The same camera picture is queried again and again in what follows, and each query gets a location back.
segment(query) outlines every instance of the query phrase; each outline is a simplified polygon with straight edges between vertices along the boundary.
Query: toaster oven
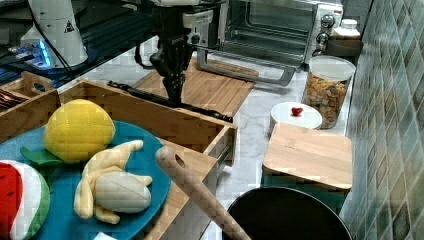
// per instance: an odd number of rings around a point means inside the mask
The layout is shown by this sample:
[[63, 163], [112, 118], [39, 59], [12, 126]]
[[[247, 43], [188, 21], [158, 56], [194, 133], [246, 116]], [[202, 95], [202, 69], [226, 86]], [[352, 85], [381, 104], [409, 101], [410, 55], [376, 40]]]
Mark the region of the toaster oven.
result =
[[[286, 86], [312, 56], [325, 53], [342, 15], [340, 0], [226, 0], [220, 8], [218, 46], [199, 47], [198, 66], [232, 77]], [[279, 79], [230, 72], [208, 65], [208, 53], [248, 59], [284, 72]]]

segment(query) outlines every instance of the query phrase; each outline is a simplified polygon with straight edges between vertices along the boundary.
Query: oven handle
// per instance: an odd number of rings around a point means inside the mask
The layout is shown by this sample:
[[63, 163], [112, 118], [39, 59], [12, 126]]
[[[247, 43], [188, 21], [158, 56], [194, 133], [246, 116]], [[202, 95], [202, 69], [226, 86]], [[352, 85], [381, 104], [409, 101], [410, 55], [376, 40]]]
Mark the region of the oven handle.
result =
[[286, 87], [287, 85], [289, 85], [291, 79], [293, 78], [294, 73], [296, 72], [296, 68], [283, 66], [284, 72], [281, 75], [279, 80], [272, 80], [270, 78], [252, 76], [252, 75], [248, 75], [248, 74], [244, 74], [240, 72], [234, 72], [234, 71], [219, 68], [216, 66], [208, 65], [207, 54], [208, 54], [207, 50], [202, 48], [197, 48], [197, 65], [200, 69], [208, 71], [208, 72], [218, 73], [228, 77], [243, 79], [246, 81], [278, 84], [283, 87]]

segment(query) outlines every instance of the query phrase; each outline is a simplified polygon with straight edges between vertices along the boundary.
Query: plush watermelon slice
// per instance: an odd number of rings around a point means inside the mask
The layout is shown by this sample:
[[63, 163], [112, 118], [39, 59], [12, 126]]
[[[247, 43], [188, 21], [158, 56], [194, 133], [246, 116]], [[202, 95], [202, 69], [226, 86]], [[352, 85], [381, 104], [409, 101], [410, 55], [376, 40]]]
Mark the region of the plush watermelon slice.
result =
[[46, 181], [29, 165], [0, 160], [0, 239], [29, 239], [50, 207]]

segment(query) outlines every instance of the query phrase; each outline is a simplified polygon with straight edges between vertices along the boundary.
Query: oven control knob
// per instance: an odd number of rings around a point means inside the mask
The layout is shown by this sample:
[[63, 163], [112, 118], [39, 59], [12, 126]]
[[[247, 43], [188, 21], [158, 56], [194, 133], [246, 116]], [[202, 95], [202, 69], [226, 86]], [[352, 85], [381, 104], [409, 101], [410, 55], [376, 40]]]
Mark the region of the oven control knob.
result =
[[192, 44], [198, 44], [200, 42], [200, 36], [198, 36], [198, 35], [193, 35], [192, 37], [191, 37], [191, 43]]
[[312, 53], [312, 57], [316, 57], [316, 56], [323, 56], [325, 55], [324, 51], [317, 49]]
[[326, 45], [327, 44], [327, 42], [328, 42], [328, 39], [329, 39], [330, 37], [328, 36], [328, 34], [327, 33], [320, 33], [320, 34], [318, 34], [318, 36], [317, 36], [317, 42], [318, 42], [318, 44], [320, 44], [320, 45]]
[[334, 19], [334, 16], [331, 14], [326, 14], [321, 18], [321, 26], [325, 28], [331, 28], [336, 20]]

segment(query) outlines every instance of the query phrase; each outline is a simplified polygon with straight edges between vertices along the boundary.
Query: wooden tray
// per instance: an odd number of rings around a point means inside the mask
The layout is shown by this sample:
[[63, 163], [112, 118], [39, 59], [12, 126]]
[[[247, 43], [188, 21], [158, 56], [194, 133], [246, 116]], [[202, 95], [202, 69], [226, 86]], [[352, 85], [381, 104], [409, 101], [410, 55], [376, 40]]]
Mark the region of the wooden tray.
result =
[[[259, 75], [254, 70], [232, 64], [214, 60], [208, 60], [208, 63], [231, 71], [253, 76]], [[193, 58], [185, 71], [186, 80], [183, 86], [182, 101], [197, 107], [216, 110], [233, 117], [252, 90], [254, 83], [204, 72], [198, 70], [196, 66], [197, 59]], [[168, 98], [162, 79], [156, 71], [152, 71], [133, 84], [132, 87]]]
[[[37, 90], [35, 83], [42, 85], [45, 92]], [[0, 143], [46, 124], [60, 106], [51, 81], [32, 73], [23, 72], [22, 79], [2, 86], [2, 89], [28, 100], [13, 108], [0, 108]]]
[[[33, 85], [27, 84], [27, 79], [8, 86], [35, 96], [0, 113], [0, 143], [46, 124], [61, 104], [82, 98], [103, 107], [114, 120], [138, 125], [164, 145], [176, 149], [214, 194], [220, 169], [225, 163], [232, 165], [237, 131], [233, 124], [184, 109], [167, 108], [87, 80], [77, 81], [60, 94], [57, 90], [27, 93], [25, 85]], [[172, 184], [163, 209], [137, 239], [199, 239], [209, 222], [209, 217]]]

